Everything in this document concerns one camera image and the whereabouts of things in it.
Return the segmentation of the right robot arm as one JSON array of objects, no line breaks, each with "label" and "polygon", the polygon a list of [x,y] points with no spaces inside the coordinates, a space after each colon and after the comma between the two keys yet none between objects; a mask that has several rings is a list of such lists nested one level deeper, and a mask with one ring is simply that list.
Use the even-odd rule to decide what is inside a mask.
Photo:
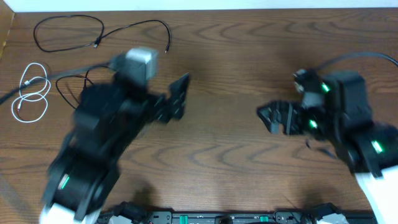
[{"label": "right robot arm", "polygon": [[257,108],[272,134],[328,141],[364,192],[378,223],[397,223],[397,128],[373,120],[365,79],[352,71],[323,77],[299,70],[301,101],[273,100]]}]

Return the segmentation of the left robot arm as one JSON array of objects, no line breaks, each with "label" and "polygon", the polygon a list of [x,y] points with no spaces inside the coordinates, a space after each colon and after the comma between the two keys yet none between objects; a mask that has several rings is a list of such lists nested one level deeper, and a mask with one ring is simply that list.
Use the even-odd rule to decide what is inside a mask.
[{"label": "left robot arm", "polygon": [[48,169],[40,223],[95,223],[120,176],[118,160],[141,129],[181,119],[190,75],[169,85],[170,96],[150,93],[116,73],[110,83],[85,88],[73,129]]}]

